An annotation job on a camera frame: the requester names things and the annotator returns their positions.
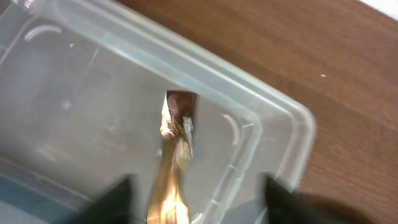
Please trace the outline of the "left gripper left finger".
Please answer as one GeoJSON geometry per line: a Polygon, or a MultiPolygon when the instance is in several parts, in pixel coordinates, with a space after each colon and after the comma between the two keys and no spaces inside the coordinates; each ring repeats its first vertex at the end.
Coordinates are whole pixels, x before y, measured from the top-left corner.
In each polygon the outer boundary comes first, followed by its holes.
{"type": "Polygon", "coordinates": [[[82,208],[64,224],[130,224],[134,199],[132,176],[126,175],[92,204],[82,208]]]}

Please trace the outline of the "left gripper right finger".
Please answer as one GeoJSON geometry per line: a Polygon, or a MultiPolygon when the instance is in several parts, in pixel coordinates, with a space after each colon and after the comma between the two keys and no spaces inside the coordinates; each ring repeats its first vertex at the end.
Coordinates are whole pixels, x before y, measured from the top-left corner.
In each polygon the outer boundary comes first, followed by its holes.
{"type": "Polygon", "coordinates": [[[268,224],[376,224],[373,218],[346,203],[289,191],[264,174],[264,206],[268,224]]]}

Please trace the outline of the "gold snack wrapper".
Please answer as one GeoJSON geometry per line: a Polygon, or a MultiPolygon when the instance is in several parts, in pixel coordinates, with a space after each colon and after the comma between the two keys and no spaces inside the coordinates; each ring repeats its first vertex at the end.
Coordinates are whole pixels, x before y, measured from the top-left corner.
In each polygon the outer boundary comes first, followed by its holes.
{"type": "Polygon", "coordinates": [[[162,158],[152,186],[146,222],[151,224],[190,223],[185,203],[182,172],[193,157],[193,134],[198,95],[169,90],[161,110],[162,158]]]}

